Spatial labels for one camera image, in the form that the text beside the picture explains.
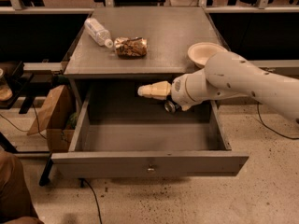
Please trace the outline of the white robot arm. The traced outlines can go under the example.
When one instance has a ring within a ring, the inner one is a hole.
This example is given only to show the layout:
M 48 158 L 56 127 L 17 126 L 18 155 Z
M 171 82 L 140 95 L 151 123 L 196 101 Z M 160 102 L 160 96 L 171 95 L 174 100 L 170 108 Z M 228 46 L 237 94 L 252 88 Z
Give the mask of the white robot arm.
M 286 119 L 299 120 L 299 80 L 264 71 L 230 51 L 212 55 L 201 70 L 141 86 L 137 93 L 157 100 L 170 97 L 184 111 L 205 100 L 247 95 Z

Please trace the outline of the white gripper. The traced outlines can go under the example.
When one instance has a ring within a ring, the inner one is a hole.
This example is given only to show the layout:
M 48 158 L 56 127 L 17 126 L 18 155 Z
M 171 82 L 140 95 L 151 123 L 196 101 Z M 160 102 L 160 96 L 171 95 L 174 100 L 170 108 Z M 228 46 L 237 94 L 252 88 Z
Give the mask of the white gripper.
M 239 92 L 231 89 L 224 74 L 206 73 L 206 69 L 176 77 L 172 84 L 161 81 L 141 86 L 137 90 L 139 96 L 157 100 L 165 100 L 170 93 L 172 100 L 182 111 L 188 111 L 192 106 L 200 105 L 204 101 L 240 96 Z

